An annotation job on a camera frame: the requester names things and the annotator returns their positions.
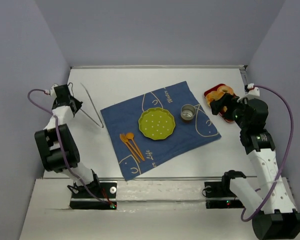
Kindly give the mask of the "metal serving tongs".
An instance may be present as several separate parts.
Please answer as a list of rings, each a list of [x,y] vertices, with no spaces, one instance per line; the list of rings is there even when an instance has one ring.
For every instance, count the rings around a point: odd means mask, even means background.
[[[102,118],[101,118],[99,112],[97,111],[97,108],[96,108],[96,106],[95,106],[95,104],[94,104],[94,102],[93,102],[93,99],[92,99],[92,97],[91,97],[91,95],[90,95],[88,89],[86,88],[86,86],[85,86],[82,82],[80,83],[80,85],[83,87],[85,93],[87,94],[87,97],[88,97],[88,99],[89,99],[90,104],[92,105],[92,108],[93,108],[93,110],[94,110],[94,113],[96,114],[96,116],[97,116],[97,118],[98,118],[98,122],[97,122],[90,114],[88,114],[86,111],[84,111],[82,108],[81,108],[80,110],[81,110],[81,111],[85,114],[85,116],[88,117],[94,124],[96,124],[99,128],[103,129],[103,128],[105,127],[105,125],[104,125],[104,123],[103,123],[103,121],[102,121]]]

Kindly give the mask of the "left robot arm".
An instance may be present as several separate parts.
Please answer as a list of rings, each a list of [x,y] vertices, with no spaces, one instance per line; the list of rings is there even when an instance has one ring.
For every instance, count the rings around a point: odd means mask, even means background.
[[[54,98],[51,110],[31,99],[31,93],[36,91]],[[67,84],[54,84],[49,90],[33,89],[27,97],[33,105],[51,115],[48,124],[34,134],[44,169],[71,178],[73,186],[69,185],[68,189],[73,194],[87,193],[100,201],[96,196],[102,190],[99,178],[81,162],[79,149],[68,126],[82,109],[83,102],[74,97]]]

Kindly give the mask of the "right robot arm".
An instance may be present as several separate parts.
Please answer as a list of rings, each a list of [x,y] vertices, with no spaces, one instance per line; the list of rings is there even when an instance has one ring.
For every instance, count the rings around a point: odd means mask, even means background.
[[[229,170],[222,176],[222,188],[233,193],[243,204],[243,222],[252,222],[259,240],[292,240],[300,233],[300,212],[287,194],[276,148],[265,129],[268,105],[257,98],[243,98],[229,93],[212,100],[213,115],[225,110],[227,118],[240,128],[240,142],[257,176],[255,190],[241,171]]]

